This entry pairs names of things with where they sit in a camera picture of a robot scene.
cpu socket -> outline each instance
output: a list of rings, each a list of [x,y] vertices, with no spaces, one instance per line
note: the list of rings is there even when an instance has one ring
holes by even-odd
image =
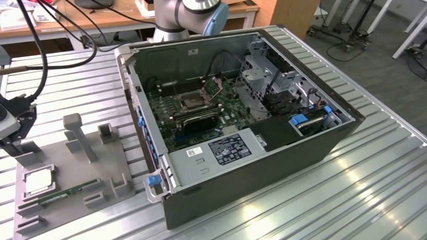
[[[182,113],[192,112],[212,105],[210,102],[211,98],[204,89],[179,94],[176,98],[180,102]]]

blue clip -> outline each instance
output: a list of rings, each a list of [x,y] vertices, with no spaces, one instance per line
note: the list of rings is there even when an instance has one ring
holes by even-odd
[[[162,181],[163,181],[163,180],[162,180],[160,175],[154,175],[154,176],[150,176],[150,177],[147,178],[147,183],[148,183],[148,186],[150,186],[150,187],[160,184]]]
[[[291,118],[291,122],[295,126],[307,121],[308,121],[308,118],[304,116],[304,114],[298,114]]]
[[[330,114],[332,112],[332,108],[330,106],[324,106],[324,111]]]
[[[144,118],[143,118],[143,116],[140,116],[139,120],[138,120],[138,126],[142,127],[144,125],[146,125]]]

slotted aluminum surface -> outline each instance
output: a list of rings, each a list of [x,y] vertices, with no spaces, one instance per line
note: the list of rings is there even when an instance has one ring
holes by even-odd
[[[167,230],[162,204],[151,204],[144,192],[148,169],[114,54],[100,53],[79,68],[49,71],[27,140],[41,146],[64,140],[65,114],[81,114],[85,133],[111,123],[119,128],[138,194],[35,239],[426,239],[426,137],[286,29],[266,30],[366,115],[352,136],[320,163]],[[89,54],[63,52],[48,60],[69,64]],[[16,58],[11,65],[35,64],[40,64],[36,56]],[[39,77],[40,72],[7,76],[1,93],[8,98],[32,93]],[[16,164],[4,151],[0,156],[0,239],[9,239]]]

floor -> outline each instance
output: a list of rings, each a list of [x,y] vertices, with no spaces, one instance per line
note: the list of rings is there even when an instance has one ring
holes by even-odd
[[[322,0],[322,7],[330,10],[335,0]],[[340,15],[344,12],[350,0],[344,0],[338,13],[335,22],[339,22]],[[355,27],[359,15],[366,3],[360,1],[352,14],[350,25]],[[367,30],[379,9],[372,8],[362,29]],[[392,59],[392,54],[404,42],[408,35],[403,32],[408,22],[392,15],[386,15],[375,32],[371,35],[371,45],[364,53],[350,62],[339,62],[327,56],[328,47],[340,42],[340,40],[316,32],[312,37],[307,36],[304,41],[308,45],[335,64],[335,66],[360,84],[367,91],[412,124],[419,131],[427,135],[427,81],[423,81],[407,66],[406,53],[398,60]],[[415,43],[422,43],[427,34],[422,33]],[[330,50],[330,54],[342,60],[350,59],[360,52],[355,48],[350,53],[343,47]],[[427,57],[420,62],[427,66]],[[427,78],[427,73],[411,62],[414,70]]]

motherboard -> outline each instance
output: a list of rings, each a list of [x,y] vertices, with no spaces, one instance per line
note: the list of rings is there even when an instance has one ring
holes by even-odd
[[[215,76],[156,86],[147,93],[170,152],[231,134],[256,122],[235,91],[236,80]]]

